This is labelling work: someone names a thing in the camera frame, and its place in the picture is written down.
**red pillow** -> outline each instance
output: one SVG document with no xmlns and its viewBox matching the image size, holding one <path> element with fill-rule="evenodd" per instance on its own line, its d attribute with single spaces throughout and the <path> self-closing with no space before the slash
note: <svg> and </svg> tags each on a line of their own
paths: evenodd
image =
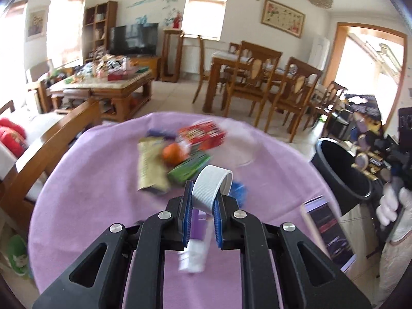
<svg viewBox="0 0 412 309">
<path fill-rule="evenodd" d="M 24 138 L 18 132 L 5 126 L 0 126 L 0 142 L 2 142 L 16 158 L 20 158 L 28 147 Z"/>
<path fill-rule="evenodd" d="M 24 139 L 27 138 L 24 129 L 20 125 L 13 123 L 6 117 L 0 118 L 0 126 L 11 128 L 14 131 L 17 131 Z"/>
</svg>

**picture frame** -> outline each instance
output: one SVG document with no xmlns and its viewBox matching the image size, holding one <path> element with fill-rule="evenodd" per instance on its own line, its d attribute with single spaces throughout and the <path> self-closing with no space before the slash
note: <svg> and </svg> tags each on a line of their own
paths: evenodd
<svg viewBox="0 0 412 309">
<path fill-rule="evenodd" d="M 273 0 L 265 0 L 260 23 L 301 38 L 305 18 L 306 15 L 296 9 Z"/>
<path fill-rule="evenodd" d="M 28 10 L 26 41 L 46 36 L 47 11 L 46 6 Z"/>
</svg>

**black trash can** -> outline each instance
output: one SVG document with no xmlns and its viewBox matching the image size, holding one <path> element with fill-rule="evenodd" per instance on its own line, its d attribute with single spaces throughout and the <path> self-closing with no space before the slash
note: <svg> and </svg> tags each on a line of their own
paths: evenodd
<svg viewBox="0 0 412 309">
<path fill-rule="evenodd" d="M 330 138 L 316 142 L 312 164 L 323 176 L 339 204 L 342 215 L 371 197 L 372 185 L 366 176 L 352 168 L 355 157 Z"/>
</svg>

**ribbed white band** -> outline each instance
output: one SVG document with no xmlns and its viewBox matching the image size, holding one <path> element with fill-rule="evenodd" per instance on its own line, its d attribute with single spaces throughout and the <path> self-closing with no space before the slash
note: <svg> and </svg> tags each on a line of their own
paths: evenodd
<svg viewBox="0 0 412 309">
<path fill-rule="evenodd" d="M 206 166 L 197 177 L 193 191 L 193 207 L 212 214 L 216 194 L 228 195 L 233 179 L 231 171 L 213 165 Z"/>
</svg>

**television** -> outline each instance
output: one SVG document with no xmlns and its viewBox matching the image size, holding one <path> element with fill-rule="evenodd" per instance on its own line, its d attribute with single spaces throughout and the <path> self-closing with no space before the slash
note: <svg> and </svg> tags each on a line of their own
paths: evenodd
<svg viewBox="0 0 412 309">
<path fill-rule="evenodd" d="M 156 55 L 158 23 L 131 24 L 110 29 L 112 55 Z"/>
</svg>

